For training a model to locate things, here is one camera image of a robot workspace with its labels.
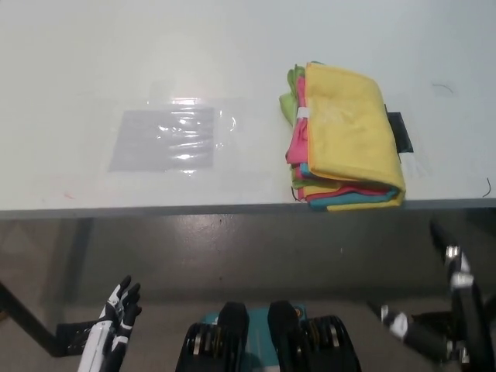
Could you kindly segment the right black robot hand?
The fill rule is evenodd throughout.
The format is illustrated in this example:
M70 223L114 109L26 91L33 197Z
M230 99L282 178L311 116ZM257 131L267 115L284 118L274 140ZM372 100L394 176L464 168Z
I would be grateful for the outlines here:
M494 371L491 319L463 249L437 221L429 224L432 244L446 268L451 309L407 315L369 304L388 332L431 362L456 362L462 371Z

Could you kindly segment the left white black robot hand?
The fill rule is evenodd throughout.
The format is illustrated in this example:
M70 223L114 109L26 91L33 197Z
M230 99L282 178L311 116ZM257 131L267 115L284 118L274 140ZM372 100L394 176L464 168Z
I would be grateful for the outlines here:
M126 356L139 305L140 284L127 275L108 297L97 322L91 327L78 372L119 372Z

